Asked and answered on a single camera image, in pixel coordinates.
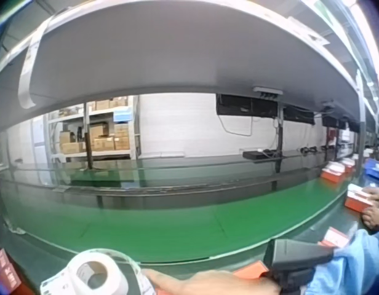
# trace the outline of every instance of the product box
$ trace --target product box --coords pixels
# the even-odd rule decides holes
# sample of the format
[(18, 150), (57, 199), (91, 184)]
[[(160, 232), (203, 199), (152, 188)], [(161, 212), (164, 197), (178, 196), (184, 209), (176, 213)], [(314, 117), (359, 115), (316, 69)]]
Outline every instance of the product box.
[(117, 151), (130, 149), (129, 138), (128, 137), (115, 137), (114, 138), (114, 149)]
[(128, 97), (127, 96), (114, 97), (110, 101), (110, 108), (116, 108), (118, 106), (127, 106), (127, 105), (128, 105)]
[(115, 137), (128, 137), (129, 135), (128, 124), (115, 124), (114, 135)]
[(96, 102), (94, 101), (90, 101), (87, 103), (87, 106), (88, 106), (88, 109), (89, 109), (89, 112), (94, 112), (96, 110)]
[(78, 152), (84, 152), (83, 143), (64, 143), (61, 146), (63, 154), (77, 154)]
[(105, 142), (103, 143), (104, 151), (113, 151), (114, 150), (114, 137), (110, 136), (105, 138)]
[(94, 139), (95, 151), (113, 151), (114, 150), (114, 137), (101, 137)]
[(90, 139), (91, 142), (93, 139), (101, 137), (101, 136), (108, 136), (109, 135), (109, 126), (108, 124), (98, 124), (98, 125), (92, 125), (90, 127)]
[(74, 142), (74, 136), (71, 136), (71, 132), (64, 131), (60, 132), (60, 144), (63, 145), (64, 143), (72, 143)]
[(370, 194), (364, 192), (362, 187), (357, 186), (357, 185), (355, 185), (353, 183), (350, 183), (348, 185), (348, 190), (351, 191), (351, 192), (353, 192), (353, 193), (355, 193), (356, 195), (358, 195), (360, 197), (365, 198), (365, 199), (368, 199), (371, 196)]
[(259, 278), (261, 274), (269, 271), (268, 268), (263, 264), (262, 261), (257, 261), (256, 263), (250, 264), (242, 269), (239, 269), (233, 274), (239, 278), (245, 278), (247, 280), (254, 280)]
[(354, 171), (355, 160), (350, 159), (350, 158), (344, 158), (343, 160), (340, 161), (340, 163), (345, 166), (346, 173), (350, 174)]
[(97, 111), (110, 108), (110, 100), (99, 100), (96, 102)]
[(0, 284), (8, 290), (8, 294), (22, 284), (4, 249), (0, 250)]
[(373, 203), (367, 198), (360, 197), (353, 191), (348, 191), (344, 205), (349, 209), (362, 213), (366, 208), (373, 206)]
[(346, 245), (348, 245), (348, 243), (349, 238), (345, 234), (339, 232), (333, 227), (329, 227), (323, 241), (319, 242), (318, 244), (328, 247), (344, 248)]
[(337, 162), (329, 162), (322, 169), (321, 178), (327, 179), (334, 183), (339, 183), (344, 180), (345, 166)]

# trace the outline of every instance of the ceiling light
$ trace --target ceiling light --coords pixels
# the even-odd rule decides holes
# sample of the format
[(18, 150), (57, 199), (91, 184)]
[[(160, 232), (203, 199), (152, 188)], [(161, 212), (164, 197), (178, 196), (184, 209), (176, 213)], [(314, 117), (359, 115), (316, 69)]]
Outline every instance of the ceiling light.
[(362, 32), (362, 35), (366, 41), (367, 47), (369, 48), (375, 72), (379, 74), (379, 51), (378, 51), (377, 44), (375, 43), (372, 30), (370, 29), (370, 26), (367, 23), (366, 17), (364, 16), (363, 11), (359, 7), (359, 5), (354, 4), (353, 6), (351, 6), (350, 10), (357, 25), (359, 26), (359, 29)]
[(356, 0), (343, 0), (343, 3), (345, 6), (351, 7), (352, 5), (356, 3)]

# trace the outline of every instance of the power cable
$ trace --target power cable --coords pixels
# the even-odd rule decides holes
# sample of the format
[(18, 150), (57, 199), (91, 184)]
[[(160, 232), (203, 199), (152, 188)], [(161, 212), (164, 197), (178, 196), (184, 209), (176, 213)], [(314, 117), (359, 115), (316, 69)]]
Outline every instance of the power cable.
[(252, 117), (251, 117), (251, 125), (250, 125), (250, 134), (242, 134), (242, 133), (236, 133), (236, 132), (231, 132), (227, 130), (224, 126), (224, 123), (222, 122), (221, 116), (217, 115), (218, 119), (220, 120), (221, 126), (224, 129), (225, 132), (233, 135), (239, 135), (239, 136), (245, 136), (245, 137), (251, 137), (252, 136)]

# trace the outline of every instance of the cardboard box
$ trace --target cardboard box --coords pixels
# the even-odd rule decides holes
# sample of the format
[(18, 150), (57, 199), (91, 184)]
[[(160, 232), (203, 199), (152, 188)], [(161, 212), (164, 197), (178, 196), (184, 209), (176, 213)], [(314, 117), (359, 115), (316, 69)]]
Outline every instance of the cardboard box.
[(114, 138), (114, 149), (116, 151), (130, 149), (129, 138), (128, 137), (115, 137)]
[(110, 108), (116, 108), (118, 106), (127, 106), (127, 105), (128, 105), (128, 97), (127, 96), (114, 97), (110, 101)]
[(113, 151), (114, 137), (102, 137), (94, 139), (94, 151)]
[(101, 111), (102, 109), (110, 108), (110, 100), (99, 100), (97, 101), (97, 111)]
[(96, 102), (90, 101), (87, 103), (87, 106), (89, 108), (89, 112), (94, 112), (96, 110)]
[(129, 136), (128, 124), (115, 124), (114, 135), (115, 137), (128, 137)]
[(344, 205), (349, 209), (362, 213), (366, 208), (373, 206), (373, 203), (367, 198), (360, 197), (354, 192), (348, 191)]
[(61, 152), (65, 155), (77, 154), (78, 152), (84, 152), (83, 143), (64, 143), (61, 146)]
[(108, 136), (109, 135), (109, 126), (108, 124), (98, 124), (92, 125), (90, 127), (90, 140), (93, 142), (95, 138)]
[(103, 143), (104, 151), (113, 151), (114, 150), (114, 137), (105, 138), (105, 142)]
[(69, 131), (60, 132), (60, 144), (74, 142), (74, 136), (71, 136)]

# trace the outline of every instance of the overhead shelf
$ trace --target overhead shelf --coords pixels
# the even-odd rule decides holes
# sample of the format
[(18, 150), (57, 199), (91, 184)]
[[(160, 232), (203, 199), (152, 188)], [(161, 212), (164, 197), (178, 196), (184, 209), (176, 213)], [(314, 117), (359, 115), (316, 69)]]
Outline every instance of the overhead shelf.
[[(130, 150), (121, 150), (121, 151), (93, 151), (92, 156), (98, 157), (101, 155), (130, 155)], [(78, 157), (87, 157), (86, 152), (78, 152), (76, 154), (55, 154), (52, 155), (53, 159), (56, 158), (78, 158)]]
[[(113, 113), (115, 111), (121, 111), (121, 110), (128, 110), (129, 108), (130, 108), (130, 106), (118, 106), (116, 108), (111, 108), (111, 109), (101, 109), (99, 111), (90, 112), (90, 116), (108, 114), (108, 113)], [(63, 122), (63, 121), (69, 121), (69, 120), (81, 119), (83, 117), (84, 117), (84, 114), (75, 114), (75, 115), (70, 115), (70, 116), (65, 116), (65, 117), (59, 117), (56, 119), (49, 120), (49, 124)]]
[(74, 7), (46, 29), (30, 83), (34, 106), (25, 109), (18, 82), (29, 43), (0, 64), (0, 129), (86, 100), (166, 92), (255, 96), (254, 86), (281, 90), (285, 103), (312, 110), (333, 101), (336, 113), (359, 119), (356, 84), (341, 63), (292, 22), (249, 1)]

